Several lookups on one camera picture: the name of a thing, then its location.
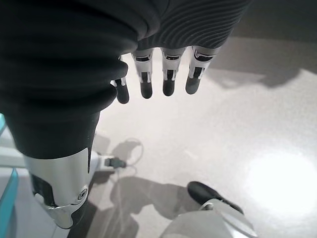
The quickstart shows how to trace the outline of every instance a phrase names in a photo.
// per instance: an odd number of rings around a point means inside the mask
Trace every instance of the gray floor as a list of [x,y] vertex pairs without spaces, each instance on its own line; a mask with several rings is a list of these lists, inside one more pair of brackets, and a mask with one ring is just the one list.
[[149,100],[123,57],[130,102],[102,112],[95,149],[130,166],[96,175],[73,234],[159,237],[198,208],[185,189],[198,180],[239,204],[262,238],[317,237],[317,22],[291,2],[256,1],[195,95],[184,90],[188,51],[169,98],[154,52]]

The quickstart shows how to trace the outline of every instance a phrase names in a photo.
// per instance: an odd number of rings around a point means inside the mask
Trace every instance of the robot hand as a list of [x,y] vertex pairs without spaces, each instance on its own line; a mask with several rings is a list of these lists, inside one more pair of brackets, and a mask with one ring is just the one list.
[[187,189],[191,197],[202,205],[200,210],[178,216],[160,238],[258,237],[242,209],[217,191],[200,182],[190,182]]
[[170,96],[184,48],[192,47],[186,91],[193,94],[250,1],[1,1],[0,112],[25,155],[35,198],[56,224],[71,228],[83,214],[100,111],[117,93],[129,101],[120,55],[133,54],[149,98],[152,49],[161,47]]

